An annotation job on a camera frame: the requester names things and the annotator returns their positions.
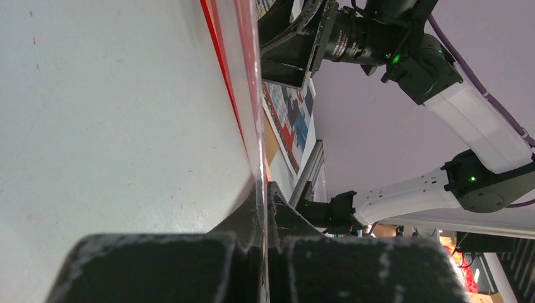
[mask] poster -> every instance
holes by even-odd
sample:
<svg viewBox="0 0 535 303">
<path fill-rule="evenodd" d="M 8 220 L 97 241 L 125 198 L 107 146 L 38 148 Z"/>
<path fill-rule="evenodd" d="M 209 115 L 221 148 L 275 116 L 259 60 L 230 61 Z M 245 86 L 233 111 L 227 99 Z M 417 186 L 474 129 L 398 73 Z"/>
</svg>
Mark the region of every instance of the poster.
<svg viewBox="0 0 535 303">
<path fill-rule="evenodd" d="M 263 16 L 274 2 L 275 0 L 256 0 L 258 18 Z M 309 135 L 314 86 L 310 80 L 301 90 L 263 82 L 262 92 L 267 118 L 288 167 L 296 177 Z"/>
</svg>

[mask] wall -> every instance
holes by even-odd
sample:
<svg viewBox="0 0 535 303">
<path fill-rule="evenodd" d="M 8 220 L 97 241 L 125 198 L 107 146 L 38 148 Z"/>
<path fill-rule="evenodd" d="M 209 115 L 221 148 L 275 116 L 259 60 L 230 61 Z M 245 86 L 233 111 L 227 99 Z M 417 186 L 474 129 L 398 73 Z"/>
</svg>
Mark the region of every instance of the wall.
<svg viewBox="0 0 535 303">
<path fill-rule="evenodd" d="M 250 188 L 199 1 L 3 1 L 0 41 L 0 302 L 86 234 L 204 232 Z"/>
<path fill-rule="evenodd" d="M 340 3 L 350 5 L 348 0 Z M 528 0 L 442 0 L 433 11 L 483 83 L 533 134 L 534 10 L 535 3 Z M 381 83 L 383 72 L 379 68 L 366 77 L 359 66 L 324 61 L 314 76 L 316 134 L 324 140 L 330 196 L 412 178 L 467 149 L 439 118 L 416 106 L 395 83 Z M 534 215 L 535 206 L 489 215 L 432 210 L 411 218 L 458 219 L 534 231 Z"/>
</svg>

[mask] green led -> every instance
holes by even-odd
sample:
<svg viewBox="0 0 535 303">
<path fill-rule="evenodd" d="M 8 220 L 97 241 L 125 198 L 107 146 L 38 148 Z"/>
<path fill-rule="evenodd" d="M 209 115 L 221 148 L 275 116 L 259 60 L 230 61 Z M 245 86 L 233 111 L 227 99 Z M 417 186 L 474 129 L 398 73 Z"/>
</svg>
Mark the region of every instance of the green led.
<svg viewBox="0 0 535 303">
<path fill-rule="evenodd" d="M 397 55 L 392 59 L 392 64 L 396 64 L 396 63 L 399 61 L 399 58 L 401 58 L 401 55 L 400 55 L 400 54 L 397 54 Z"/>
</svg>

